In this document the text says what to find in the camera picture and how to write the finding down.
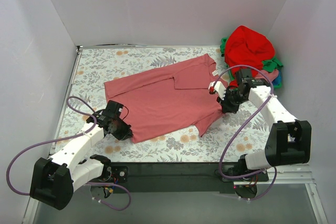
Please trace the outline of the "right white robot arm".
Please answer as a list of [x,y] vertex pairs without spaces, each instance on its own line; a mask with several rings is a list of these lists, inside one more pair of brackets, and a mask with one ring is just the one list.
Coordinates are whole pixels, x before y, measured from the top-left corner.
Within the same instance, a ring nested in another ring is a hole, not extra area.
[[223,162],[220,161],[219,174],[226,179],[248,181],[271,167],[307,163],[311,149],[310,123],[298,120],[285,109],[267,76],[255,79],[251,74],[252,66],[239,65],[239,68],[235,77],[237,87],[226,88],[216,80],[209,90],[218,94],[217,101],[223,113],[236,113],[241,104],[251,102],[257,108],[251,117],[262,114],[269,127],[269,136],[265,148],[241,157],[232,174],[223,172]]

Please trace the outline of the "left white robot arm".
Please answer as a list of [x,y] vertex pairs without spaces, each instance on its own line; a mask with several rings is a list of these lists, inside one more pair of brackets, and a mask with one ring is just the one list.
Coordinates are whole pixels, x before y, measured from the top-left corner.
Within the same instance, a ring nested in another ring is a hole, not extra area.
[[78,137],[51,157],[40,158],[34,165],[30,197],[62,210],[74,192],[85,184],[101,187],[105,197],[115,188],[122,188],[128,179],[126,166],[114,165],[102,155],[86,155],[107,135],[118,140],[132,136],[131,126],[120,117],[123,109],[123,104],[109,101],[105,109],[87,118]]

